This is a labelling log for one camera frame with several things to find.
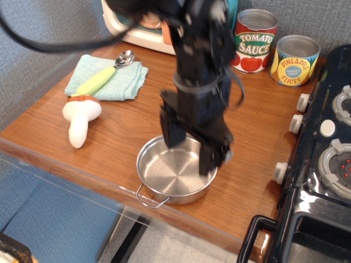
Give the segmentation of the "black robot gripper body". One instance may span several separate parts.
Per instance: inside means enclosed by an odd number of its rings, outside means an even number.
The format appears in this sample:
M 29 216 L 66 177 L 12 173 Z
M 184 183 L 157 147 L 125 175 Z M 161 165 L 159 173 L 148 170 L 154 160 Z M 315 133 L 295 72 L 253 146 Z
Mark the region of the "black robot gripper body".
M 174 77 L 174 82 L 176 92 L 163 90 L 160 94 L 163 100 L 161 109 L 174 115 L 185 132 L 201 144 L 227 146 L 229 153 L 234 138 L 223 118 L 230 98 L 229 76 L 222 75 L 201 87 L 187 86 L 178 76 Z

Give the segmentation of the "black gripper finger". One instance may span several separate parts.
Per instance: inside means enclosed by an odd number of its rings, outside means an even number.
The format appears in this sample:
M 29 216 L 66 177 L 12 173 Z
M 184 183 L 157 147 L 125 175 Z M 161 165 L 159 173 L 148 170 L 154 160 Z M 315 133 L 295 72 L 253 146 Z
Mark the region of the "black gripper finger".
M 220 167 L 226 160 L 227 146 L 212 147 L 202 144 L 199 154 L 199 174 L 207 175 L 216 167 Z
M 185 140 L 185 130 L 177 118 L 165 109 L 160 112 L 160 123 L 163 138 L 168 148 L 176 147 Z

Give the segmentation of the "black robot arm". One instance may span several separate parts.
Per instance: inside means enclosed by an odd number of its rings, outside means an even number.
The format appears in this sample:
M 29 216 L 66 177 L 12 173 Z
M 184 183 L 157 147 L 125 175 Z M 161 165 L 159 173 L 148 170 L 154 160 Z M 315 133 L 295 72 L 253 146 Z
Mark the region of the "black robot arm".
M 224 122 L 234 74 L 235 43 L 225 1 L 108 1 L 108 7 L 138 24 L 156 14 L 170 32 L 177 59 L 175 92 L 161 92 L 161 129 L 167 147 L 186 134 L 200 142 L 199 173 L 206 175 L 230 155 L 233 136 Z

